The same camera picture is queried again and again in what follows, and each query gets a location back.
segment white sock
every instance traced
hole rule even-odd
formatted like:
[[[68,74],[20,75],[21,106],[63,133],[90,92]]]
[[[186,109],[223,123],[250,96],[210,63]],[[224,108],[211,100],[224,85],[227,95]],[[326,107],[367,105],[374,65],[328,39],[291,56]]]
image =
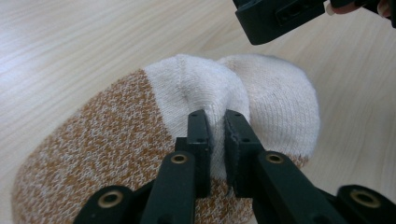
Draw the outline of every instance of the white sock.
[[[267,150],[287,154],[303,166],[319,130],[316,92],[303,70],[276,57],[232,55],[218,60],[242,79],[250,125]]]

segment wooden table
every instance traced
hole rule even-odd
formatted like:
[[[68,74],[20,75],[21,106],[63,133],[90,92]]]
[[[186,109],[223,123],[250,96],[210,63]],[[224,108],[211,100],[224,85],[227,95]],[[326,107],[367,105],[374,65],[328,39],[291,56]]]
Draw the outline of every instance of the wooden table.
[[[139,67],[187,53],[272,54],[302,67],[318,92],[321,133],[304,173],[396,202],[396,30],[360,10],[322,15],[251,46],[229,1],[2,1],[0,223],[14,176],[37,145],[97,92]]]

